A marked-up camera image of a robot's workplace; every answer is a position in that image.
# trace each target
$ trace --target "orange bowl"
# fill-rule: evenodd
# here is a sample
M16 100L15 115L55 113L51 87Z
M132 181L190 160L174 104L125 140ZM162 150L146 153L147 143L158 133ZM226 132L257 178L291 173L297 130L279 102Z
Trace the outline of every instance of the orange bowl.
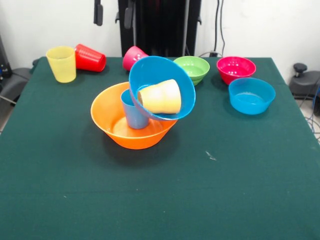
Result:
M112 140L127 149L146 149L157 144L177 120L157 121L149 119L143 129L133 129L127 124L121 94L129 88L129 82L113 85L102 91L93 100L93 122Z

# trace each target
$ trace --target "yellow cup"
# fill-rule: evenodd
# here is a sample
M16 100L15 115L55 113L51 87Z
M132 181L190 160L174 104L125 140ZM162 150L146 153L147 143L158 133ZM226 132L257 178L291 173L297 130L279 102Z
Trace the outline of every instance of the yellow cup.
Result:
M57 46L48 50L45 55L58 82L65 84L75 80L76 55L72 47Z
M141 89L138 100L153 114L177 114L181 109L180 89L174 79Z

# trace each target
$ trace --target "red cup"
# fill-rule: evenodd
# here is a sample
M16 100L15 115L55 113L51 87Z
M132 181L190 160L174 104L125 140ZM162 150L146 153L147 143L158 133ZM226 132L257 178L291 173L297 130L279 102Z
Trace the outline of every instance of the red cup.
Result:
M148 57L149 55L145 54L144 51L142 51L137 46L132 46L126 51L124 57L123 57L123 68L125 70L130 71L132 66L140 59Z
M107 59L104 54L82 44L78 44L74 50L77 69L102 72L105 68Z

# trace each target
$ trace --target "tipped over cup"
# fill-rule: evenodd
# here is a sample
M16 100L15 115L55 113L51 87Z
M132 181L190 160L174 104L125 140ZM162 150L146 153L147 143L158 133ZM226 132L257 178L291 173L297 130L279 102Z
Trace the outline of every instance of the tipped over cup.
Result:
M177 114L181 109L181 93L174 79L141 89L138 100L153 114Z
M78 44L74 50L77 69L92 72L102 72L105 69L107 59L104 54L82 44Z
M137 46L132 46L126 51L123 57L123 68L130 71L132 66L142 58L148 57L148 55Z

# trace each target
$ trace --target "beige cup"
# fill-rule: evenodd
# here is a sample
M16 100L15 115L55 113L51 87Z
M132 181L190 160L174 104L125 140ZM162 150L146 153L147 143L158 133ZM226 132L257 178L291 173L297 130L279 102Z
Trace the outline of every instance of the beige cup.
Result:
M141 89L138 100L153 114L177 114L181 109L180 89L174 79Z

